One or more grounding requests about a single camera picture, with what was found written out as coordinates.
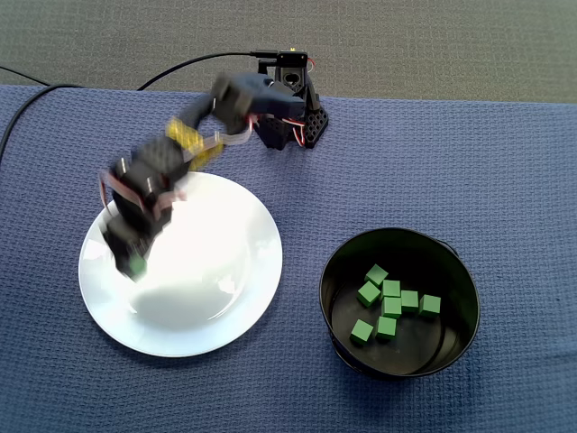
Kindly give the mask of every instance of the bowl rim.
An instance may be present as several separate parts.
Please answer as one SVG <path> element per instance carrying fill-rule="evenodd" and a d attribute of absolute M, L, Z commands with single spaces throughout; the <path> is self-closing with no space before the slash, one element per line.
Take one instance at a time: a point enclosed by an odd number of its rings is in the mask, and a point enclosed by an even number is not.
<path fill-rule="evenodd" d="M 328 266 L 328 264 L 333 260 L 334 256 L 349 242 L 351 242 L 353 239 L 356 239 L 357 237 L 363 236 L 363 235 L 368 235 L 370 233 L 374 233 L 374 232 L 381 232 L 381 231 L 389 231 L 389 230 L 400 230 L 400 231 L 404 231 L 404 232 L 410 232 L 412 234 L 415 235 L 421 235 L 427 239 L 430 239 L 431 241 L 435 242 L 436 244 L 440 244 L 443 248 L 445 248 L 446 250 L 448 250 L 453 257 L 458 261 L 458 263 L 464 268 L 464 270 L 467 272 L 467 275 L 469 275 L 469 279 L 471 280 L 472 283 L 472 287 L 475 291 L 475 297 L 477 300 L 477 319 L 475 320 L 475 329 L 473 329 L 472 332 L 472 336 L 471 339 L 469 340 L 469 342 L 465 345 L 465 347 L 463 348 L 463 350 L 449 363 L 443 366 L 440 366 L 438 368 L 435 368 L 434 370 L 431 370 L 430 372 L 424 372 L 424 373 L 415 373 L 415 374 L 396 374 L 396 373 L 384 373 L 381 370 L 378 370 L 374 367 L 371 367 L 370 365 L 364 363 L 363 361 L 361 361 L 360 359 L 358 359 L 353 353 L 351 353 L 351 351 L 349 349 L 346 348 L 346 346 L 343 344 L 343 342 L 334 334 L 333 331 L 333 327 L 331 326 L 329 319 L 327 317 L 327 312 L 325 311 L 325 309 L 323 308 L 323 280 L 325 279 L 325 272 L 326 272 L 326 267 Z M 447 367 L 450 367 L 451 365 L 453 365 L 457 360 L 459 360 L 464 353 L 469 349 L 469 347 L 471 346 L 473 340 L 475 339 L 475 337 L 477 336 L 477 331 L 479 330 L 479 324 L 481 322 L 481 299 L 479 297 L 479 291 L 477 290 L 477 285 L 475 284 L 475 280 L 472 278 L 471 272 L 469 271 L 469 269 L 467 268 L 467 266 L 465 266 L 465 264 L 463 263 L 463 261 L 461 260 L 461 257 L 459 257 L 459 255 L 457 254 L 457 252 L 446 242 L 435 239 L 431 236 L 425 235 L 421 232 L 418 232 L 417 230 L 412 230 L 410 228 L 403 228 L 403 227 L 381 227 L 381 228 L 373 228 L 370 230 L 365 230 L 364 232 L 361 232 L 357 235 L 354 235 L 348 239 L 346 239 L 344 242 L 342 242 L 341 244 L 339 244 L 339 246 L 337 246 L 333 253 L 331 254 L 331 256 L 328 258 L 328 260 L 325 262 L 325 266 L 323 267 L 323 272 L 321 273 L 321 278 L 320 278 L 320 282 L 318 284 L 318 300 L 319 300 L 319 305 L 321 308 L 321 312 L 323 313 L 323 318 L 325 318 L 325 323 L 331 333 L 331 338 L 336 341 L 339 344 L 339 349 L 344 351 L 344 354 L 347 357 L 352 358 L 354 361 L 356 361 L 357 363 L 361 364 L 364 368 L 367 369 L 371 369 L 374 372 L 376 372 L 378 374 L 378 376 L 383 376 L 382 378 L 386 378 L 386 376 L 391 377 L 391 378 L 409 378 L 409 377 L 422 377 L 422 376 L 428 376 L 429 374 L 434 374 L 434 373 L 438 373 L 441 370 L 444 370 Z M 344 361 L 342 354 L 338 353 L 338 351 L 336 350 L 337 348 L 333 345 L 335 352 L 338 354 L 338 356 L 341 358 L 341 360 Z M 359 372 L 360 369 L 359 368 L 353 368 L 349 362 L 344 361 L 345 364 L 347 364 L 349 367 L 351 367 L 355 372 Z M 366 372 L 366 371 L 362 371 L 364 374 L 369 375 L 370 377 L 376 377 L 375 374 L 371 373 L 371 372 Z"/>

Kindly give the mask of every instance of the black robot bracket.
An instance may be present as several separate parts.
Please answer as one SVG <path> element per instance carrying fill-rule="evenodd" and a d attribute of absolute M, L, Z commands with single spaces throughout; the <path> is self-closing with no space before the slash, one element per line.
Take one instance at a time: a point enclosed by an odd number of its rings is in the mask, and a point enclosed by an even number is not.
<path fill-rule="evenodd" d="M 259 60 L 259 73 L 267 74 L 274 68 L 275 81 L 270 85 L 289 96 L 305 101 L 305 113 L 294 119 L 304 123 L 301 145 L 312 149 L 328 125 L 328 113 L 323 109 L 307 72 L 308 56 L 303 51 L 271 51 Z M 255 125 L 262 142 L 270 148 L 283 150 L 289 141 L 299 141 L 294 125 L 278 117 L 266 116 Z"/>

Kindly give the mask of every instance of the green cube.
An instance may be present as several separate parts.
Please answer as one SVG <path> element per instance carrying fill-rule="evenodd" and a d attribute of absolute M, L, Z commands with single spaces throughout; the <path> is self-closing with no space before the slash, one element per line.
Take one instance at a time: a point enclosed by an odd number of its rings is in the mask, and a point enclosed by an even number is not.
<path fill-rule="evenodd" d="M 400 281 L 384 280 L 381 287 L 383 297 L 400 298 Z"/>
<path fill-rule="evenodd" d="M 358 319 L 351 332 L 351 340 L 357 345 L 366 345 L 371 337 L 372 326 Z"/>
<path fill-rule="evenodd" d="M 370 281 L 375 286 L 379 287 L 382 281 L 387 278 L 387 275 L 389 275 L 387 271 L 382 269 L 378 264 L 375 264 L 364 276 L 364 280 Z"/>
<path fill-rule="evenodd" d="M 401 313 L 400 298 L 383 298 L 381 315 L 385 318 L 399 318 Z"/>
<path fill-rule="evenodd" d="M 441 312 L 441 298 L 423 295 L 418 303 L 418 314 L 426 318 L 436 318 Z"/>
<path fill-rule="evenodd" d="M 357 291 L 357 299 L 365 307 L 370 307 L 372 303 L 377 300 L 380 296 L 380 290 L 375 287 L 375 285 L 367 281 L 364 285 Z"/>
<path fill-rule="evenodd" d="M 397 320 L 395 318 L 379 318 L 377 322 L 377 338 L 390 340 L 395 337 Z"/>
<path fill-rule="evenodd" d="M 418 292 L 413 290 L 401 290 L 400 303 L 403 312 L 416 312 L 418 310 Z"/>

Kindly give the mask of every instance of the black bowl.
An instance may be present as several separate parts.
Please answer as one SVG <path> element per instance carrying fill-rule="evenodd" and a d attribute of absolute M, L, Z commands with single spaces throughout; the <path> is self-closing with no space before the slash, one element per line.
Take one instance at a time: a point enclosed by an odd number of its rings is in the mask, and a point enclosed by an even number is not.
<path fill-rule="evenodd" d="M 380 302 L 368 309 L 356 299 L 366 272 L 377 263 L 402 290 L 441 298 L 437 318 L 403 315 L 396 337 L 357 346 L 350 339 L 357 319 L 374 325 Z M 403 228 L 382 228 L 353 237 L 329 259 L 320 283 L 320 302 L 336 353 L 354 370 L 380 379 L 436 373 L 454 363 L 477 333 L 479 293 L 448 244 Z"/>

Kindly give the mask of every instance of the table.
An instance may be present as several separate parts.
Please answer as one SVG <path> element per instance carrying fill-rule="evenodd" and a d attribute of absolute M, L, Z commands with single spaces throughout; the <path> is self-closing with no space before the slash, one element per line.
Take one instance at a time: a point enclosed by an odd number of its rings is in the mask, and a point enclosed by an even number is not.
<path fill-rule="evenodd" d="M 0 87 L 0 129 L 37 90 Z M 97 172 L 196 97 L 59 89 L 15 127 L 0 165 L 2 431 L 575 428 L 577 106 L 327 97 L 313 151 L 256 136 L 229 149 L 206 170 L 275 218 L 278 291 L 230 345 L 153 358 L 92 321 L 78 254 L 101 209 Z M 445 240 L 476 281 L 479 333 L 438 374 L 377 382 L 331 347 L 320 272 L 342 241 L 381 226 Z"/>

